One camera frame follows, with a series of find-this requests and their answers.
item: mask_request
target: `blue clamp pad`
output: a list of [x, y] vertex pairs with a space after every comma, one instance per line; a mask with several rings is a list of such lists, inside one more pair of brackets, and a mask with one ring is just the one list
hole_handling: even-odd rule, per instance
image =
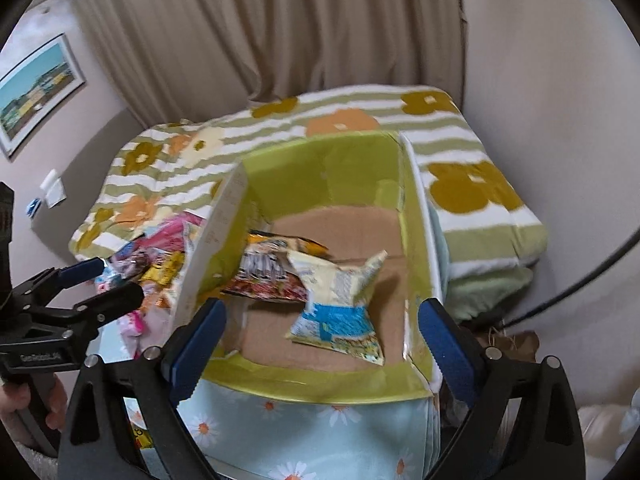
[[58, 272], [58, 286], [71, 288], [87, 280], [97, 278], [104, 270], [104, 261], [100, 258], [91, 258], [85, 262], [60, 269]]
[[433, 298], [420, 305], [418, 328], [451, 393], [471, 409], [486, 375], [482, 347], [471, 334], [463, 332]]
[[181, 326], [164, 346], [162, 376], [171, 384], [169, 400], [177, 406], [193, 395], [211, 354], [225, 331], [226, 308], [211, 298], [193, 320]]

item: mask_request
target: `finger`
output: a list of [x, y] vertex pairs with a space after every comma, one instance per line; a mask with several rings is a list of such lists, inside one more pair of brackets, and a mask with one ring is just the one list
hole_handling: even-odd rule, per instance
[[49, 394], [49, 409], [53, 413], [65, 413], [66, 412], [66, 391], [65, 387], [59, 378], [56, 377], [56, 383], [54, 384]]
[[64, 415], [59, 413], [49, 413], [44, 421], [52, 430], [60, 430], [65, 423]]
[[19, 386], [12, 383], [5, 383], [0, 387], [0, 412], [13, 413], [23, 410], [31, 402], [31, 392], [28, 384]]

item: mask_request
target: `framed picture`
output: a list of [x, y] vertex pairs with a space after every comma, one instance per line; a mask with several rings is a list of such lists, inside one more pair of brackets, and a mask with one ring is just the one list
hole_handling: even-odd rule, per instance
[[0, 146], [11, 157], [60, 102], [84, 84], [64, 34], [29, 54], [0, 79]]

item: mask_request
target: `metal screw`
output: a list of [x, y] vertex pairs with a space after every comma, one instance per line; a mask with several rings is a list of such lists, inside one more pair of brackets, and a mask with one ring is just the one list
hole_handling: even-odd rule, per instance
[[552, 368], [559, 368], [560, 359], [558, 359], [556, 356], [550, 355], [549, 357], [546, 358], [546, 364], [548, 364]]
[[491, 359], [491, 361], [497, 361], [502, 358], [502, 352], [495, 346], [489, 346], [489, 348], [484, 351], [484, 355]]
[[143, 352], [142, 357], [144, 357], [147, 361], [158, 359], [160, 357], [160, 347], [150, 346]]
[[92, 354], [87, 356], [87, 358], [84, 360], [84, 366], [86, 366], [87, 368], [92, 368], [97, 365], [99, 361], [100, 358], [96, 354]]

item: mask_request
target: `pink packaging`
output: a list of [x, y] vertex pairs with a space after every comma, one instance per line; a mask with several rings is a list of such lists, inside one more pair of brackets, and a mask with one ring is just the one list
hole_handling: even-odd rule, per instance
[[182, 232], [185, 222], [199, 226], [202, 223], [202, 218], [187, 211], [175, 214], [164, 220], [158, 226], [158, 230], [151, 236], [144, 238], [140, 242], [140, 245], [142, 247], [155, 248], [172, 253], [184, 252], [184, 237], [182, 236]]
[[119, 317], [116, 323], [123, 336], [139, 336], [146, 328], [142, 315], [137, 310]]

